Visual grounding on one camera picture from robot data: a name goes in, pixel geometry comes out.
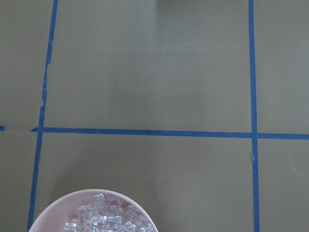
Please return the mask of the pink bowl of ice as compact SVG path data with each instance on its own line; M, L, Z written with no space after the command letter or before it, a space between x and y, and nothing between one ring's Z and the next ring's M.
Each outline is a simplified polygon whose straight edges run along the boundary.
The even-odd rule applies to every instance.
M131 198L103 189L86 189L50 204L30 232L156 232L146 211Z

